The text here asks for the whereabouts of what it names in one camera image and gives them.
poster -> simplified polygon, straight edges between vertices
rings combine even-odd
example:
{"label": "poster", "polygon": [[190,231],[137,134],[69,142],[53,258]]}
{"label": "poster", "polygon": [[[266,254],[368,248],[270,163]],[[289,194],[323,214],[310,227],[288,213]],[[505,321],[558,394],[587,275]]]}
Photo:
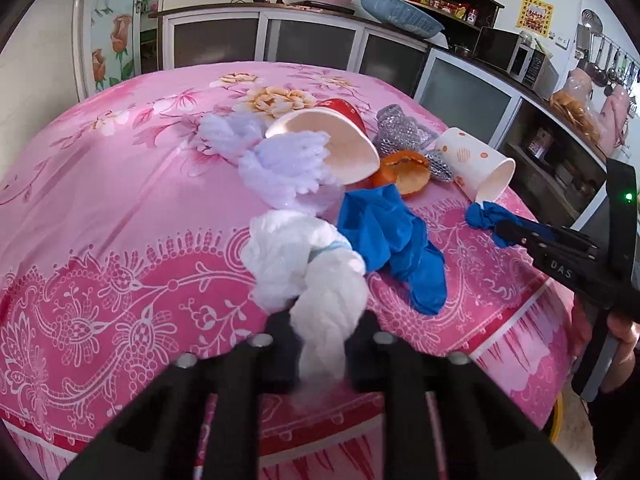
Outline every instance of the poster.
{"label": "poster", "polygon": [[553,13],[554,6],[551,4],[540,0],[522,0],[516,27],[528,28],[548,38]]}

pink floral tablecloth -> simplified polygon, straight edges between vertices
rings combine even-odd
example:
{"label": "pink floral tablecloth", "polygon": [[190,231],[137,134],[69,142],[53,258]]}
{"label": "pink floral tablecloth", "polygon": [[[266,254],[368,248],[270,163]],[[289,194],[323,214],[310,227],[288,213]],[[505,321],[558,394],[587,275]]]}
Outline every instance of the pink floral tablecloth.
{"label": "pink floral tablecloth", "polygon": [[[141,76],[42,130],[0,183],[0,416],[34,467],[57,478],[182,352],[227,352],[260,330],[238,254],[267,206],[236,168],[193,142],[206,112],[274,120],[340,97],[370,136],[380,108],[442,132],[413,100],[367,76],[259,62]],[[510,190],[500,202],[530,213]],[[468,200],[431,183],[409,206],[443,251],[449,295],[436,317],[412,310],[384,273],[369,308],[417,349],[462,349],[539,426],[569,367],[572,294],[519,248],[497,249],[464,221]],[[380,478],[382,400],[339,390],[314,412],[262,402],[261,478]],[[207,427],[203,428],[206,438]]]}

screw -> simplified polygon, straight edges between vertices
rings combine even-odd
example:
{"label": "screw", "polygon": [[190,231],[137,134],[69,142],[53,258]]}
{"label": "screw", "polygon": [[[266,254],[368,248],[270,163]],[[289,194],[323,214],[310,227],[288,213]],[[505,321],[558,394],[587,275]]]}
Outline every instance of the screw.
{"label": "screw", "polygon": [[255,346],[256,348],[265,348],[273,343],[273,337],[269,334],[256,334],[251,339],[249,339],[249,344],[251,346]]}
{"label": "screw", "polygon": [[373,341],[379,345],[392,345],[396,342],[396,337],[389,332],[376,332],[373,335]]}
{"label": "screw", "polygon": [[466,365],[471,362],[471,359],[462,352],[451,352],[447,356],[447,359],[457,366]]}
{"label": "screw", "polygon": [[194,354],[182,354],[175,361],[178,368],[191,368],[198,362],[198,358]]}

floor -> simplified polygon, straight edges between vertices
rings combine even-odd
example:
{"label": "floor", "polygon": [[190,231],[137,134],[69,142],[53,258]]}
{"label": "floor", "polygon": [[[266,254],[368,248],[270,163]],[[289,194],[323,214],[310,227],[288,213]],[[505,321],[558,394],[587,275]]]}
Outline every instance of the floor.
{"label": "floor", "polygon": [[562,400],[564,402],[564,417],[556,447],[574,466],[582,480],[594,480],[596,476],[593,467],[596,463],[596,457],[593,451],[591,425],[585,407],[571,389],[570,384],[567,384],[562,390]]}

cabinet glass door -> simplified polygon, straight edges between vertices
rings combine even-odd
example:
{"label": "cabinet glass door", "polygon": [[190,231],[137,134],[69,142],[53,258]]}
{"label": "cabinet glass door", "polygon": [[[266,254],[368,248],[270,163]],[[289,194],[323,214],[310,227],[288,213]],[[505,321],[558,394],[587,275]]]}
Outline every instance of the cabinet glass door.
{"label": "cabinet glass door", "polygon": [[177,23],[174,27],[174,66],[253,61],[258,17]]}
{"label": "cabinet glass door", "polygon": [[464,63],[468,70],[435,56],[431,71],[427,74],[425,70],[423,76],[427,78],[424,91],[418,87],[416,99],[447,126],[460,128],[489,144],[512,97],[483,80],[485,74],[480,69],[476,69],[476,76],[470,72],[475,67]]}
{"label": "cabinet glass door", "polygon": [[359,72],[413,96],[425,62],[424,51],[369,34]]}
{"label": "cabinet glass door", "polygon": [[266,61],[347,70],[356,30],[324,23],[269,20]]}

